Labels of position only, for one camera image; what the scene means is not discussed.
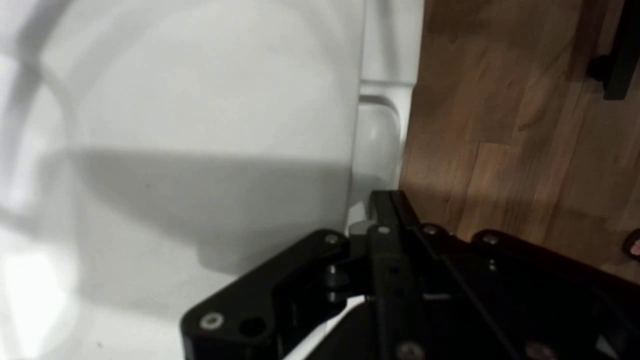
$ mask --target white backdrop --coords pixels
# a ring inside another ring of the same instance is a hole
[[[0,0],[0,357],[179,318],[399,180],[418,0]]]

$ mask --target black mount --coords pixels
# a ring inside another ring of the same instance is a hole
[[[607,99],[625,99],[640,60],[640,0],[625,0],[612,52],[588,64]]]
[[[462,241],[375,192],[362,233],[318,229],[195,306],[186,360],[638,360],[640,288],[502,232]]]

